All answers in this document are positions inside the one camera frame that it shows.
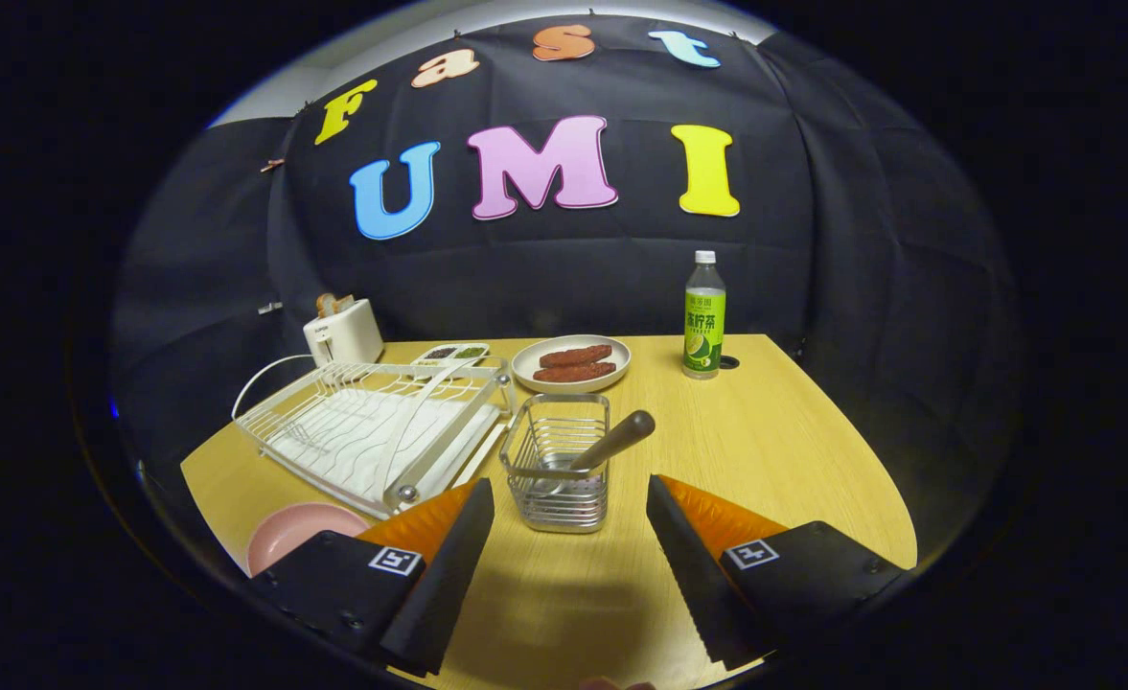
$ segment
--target white dish rack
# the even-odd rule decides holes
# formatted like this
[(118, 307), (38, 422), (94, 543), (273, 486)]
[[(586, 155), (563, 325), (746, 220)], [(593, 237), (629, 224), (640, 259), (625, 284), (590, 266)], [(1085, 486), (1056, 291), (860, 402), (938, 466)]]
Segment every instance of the white dish rack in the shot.
[(380, 519), (468, 480), (517, 410), (508, 362), (478, 368), (487, 357), (475, 357), (443, 368), (329, 362), (236, 416), (253, 382), (292, 359), (253, 375), (231, 418), (262, 454)]

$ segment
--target wooden table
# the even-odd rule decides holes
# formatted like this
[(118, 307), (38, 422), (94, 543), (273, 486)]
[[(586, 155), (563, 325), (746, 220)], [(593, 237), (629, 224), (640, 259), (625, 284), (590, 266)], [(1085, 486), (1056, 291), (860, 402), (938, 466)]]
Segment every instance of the wooden table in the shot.
[[(499, 443), (475, 476), (494, 490), (494, 524), (433, 687), (572, 690), (607, 675), (659, 690), (735, 672), (708, 663), (666, 555), (644, 515), (647, 477), (668, 475), (794, 528), (822, 520), (900, 567), (917, 565), (905, 502), (874, 451), (818, 386), (764, 335), (728, 335), (742, 365), (715, 380), (680, 371), (681, 336), (622, 337), (633, 363), (602, 390), (611, 424), (646, 409), (656, 432), (611, 460), (610, 514), (598, 533), (541, 533), (521, 523)], [(494, 340), (511, 360), (530, 339)], [(380, 361), (409, 363), (435, 342), (389, 342)], [(519, 401), (532, 396), (520, 387)], [(253, 529), (298, 502), (336, 503), (257, 454), (235, 424), (184, 459), (201, 514), (238, 563)]]

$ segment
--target plastic bottle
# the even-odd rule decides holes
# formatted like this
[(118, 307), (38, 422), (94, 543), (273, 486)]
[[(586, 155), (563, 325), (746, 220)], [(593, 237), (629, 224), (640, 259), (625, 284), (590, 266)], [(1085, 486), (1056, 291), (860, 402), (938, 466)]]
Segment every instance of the plastic bottle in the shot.
[(715, 379), (725, 336), (725, 283), (717, 275), (715, 253), (696, 253), (685, 304), (682, 373), (691, 379)]

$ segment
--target pink bowl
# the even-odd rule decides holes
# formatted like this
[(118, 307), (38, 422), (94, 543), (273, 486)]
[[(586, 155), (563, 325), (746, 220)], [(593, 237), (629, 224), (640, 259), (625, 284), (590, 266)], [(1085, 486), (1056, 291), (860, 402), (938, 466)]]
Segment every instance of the pink bowl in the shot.
[(297, 503), (283, 507), (262, 520), (248, 540), (248, 576), (274, 565), (323, 529), (354, 537), (370, 527), (361, 516), (332, 503)]

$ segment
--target wire basket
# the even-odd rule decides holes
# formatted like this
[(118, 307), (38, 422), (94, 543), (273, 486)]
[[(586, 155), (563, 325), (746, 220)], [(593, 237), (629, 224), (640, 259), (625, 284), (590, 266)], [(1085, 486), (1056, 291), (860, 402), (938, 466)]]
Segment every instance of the wire basket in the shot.
[[(236, 416), (268, 455), (340, 502), (387, 519), (437, 496), (467, 460), (482, 460), (515, 409), (505, 360), (473, 366), (329, 362)], [(496, 390), (503, 406), (491, 401)]]
[(500, 449), (508, 488), (529, 528), (590, 533), (607, 520), (609, 463), (569, 469), (610, 430), (602, 396), (534, 396), (517, 412)]

